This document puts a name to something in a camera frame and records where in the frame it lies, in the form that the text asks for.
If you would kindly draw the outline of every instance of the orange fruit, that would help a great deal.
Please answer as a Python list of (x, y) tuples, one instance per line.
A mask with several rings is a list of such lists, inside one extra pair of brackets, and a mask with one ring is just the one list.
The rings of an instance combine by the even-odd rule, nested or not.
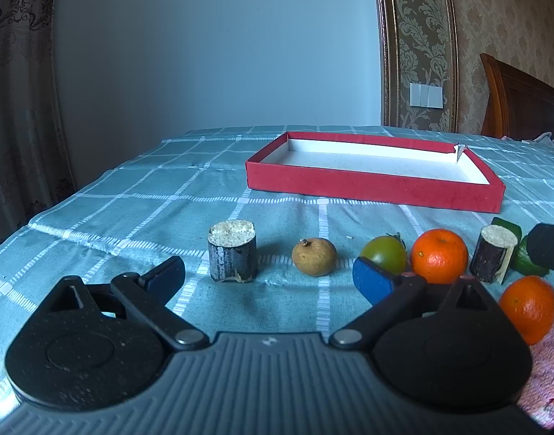
[(412, 271), (429, 283), (450, 284), (466, 271), (467, 265), (464, 241), (446, 229), (424, 232), (410, 252)]
[(517, 279), (504, 290), (499, 305), (528, 345), (541, 341), (553, 326), (554, 289), (538, 276)]

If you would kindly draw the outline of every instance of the wooden bed frame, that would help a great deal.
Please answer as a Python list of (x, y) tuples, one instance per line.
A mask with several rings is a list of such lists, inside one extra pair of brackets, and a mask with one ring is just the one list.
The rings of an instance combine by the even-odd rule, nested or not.
[(532, 140), (551, 132), (554, 140), (554, 88), (491, 55), (481, 60), (491, 88), (481, 134)]

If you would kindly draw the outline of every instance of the switch plate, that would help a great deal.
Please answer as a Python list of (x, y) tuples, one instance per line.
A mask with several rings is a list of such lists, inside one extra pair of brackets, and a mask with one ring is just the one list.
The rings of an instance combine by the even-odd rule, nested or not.
[(423, 85), (420, 83), (411, 83), (410, 106), (443, 109), (444, 105), (442, 103), (442, 87)]

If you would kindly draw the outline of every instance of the teal plaid tablecloth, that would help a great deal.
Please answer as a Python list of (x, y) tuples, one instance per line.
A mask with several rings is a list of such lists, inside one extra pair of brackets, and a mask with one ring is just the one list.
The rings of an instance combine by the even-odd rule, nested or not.
[[(168, 306), (210, 337), (217, 331), (320, 331), (325, 337), (368, 307), (351, 279), (353, 259), (375, 236), (400, 232), (406, 245), (428, 229), (457, 232), (472, 253), (493, 215), (397, 204), (278, 194), (247, 188), (244, 162), (284, 130), (355, 132), (468, 144), (506, 183), (501, 216), (528, 232), (554, 223), (554, 150), (480, 136), (381, 127), (269, 126), (202, 130), (163, 141), (31, 220), (0, 246), (0, 418), (16, 401), (4, 374), (8, 345), (57, 281), (104, 283), (144, 273), (171, 255), (185, 261), (183, 288)], [(206, 233), (226, 219), (255, 223), (260, 273), (251, 284), (214, 283)], [(306, 277), (292, 266), (299, 239), (329, 238), (339, 267)], [(517, 279), (491, 285), (498, 296)], [(549, 276), (554, 285), (554, 274)]]

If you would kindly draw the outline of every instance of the red box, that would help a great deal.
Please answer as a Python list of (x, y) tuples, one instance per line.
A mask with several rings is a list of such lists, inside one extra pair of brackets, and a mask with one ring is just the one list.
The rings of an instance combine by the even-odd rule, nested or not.
[(285, 132), (245, 167), (253, 190), (485, 213), (505, 190), (468, 148), (398, 137)]

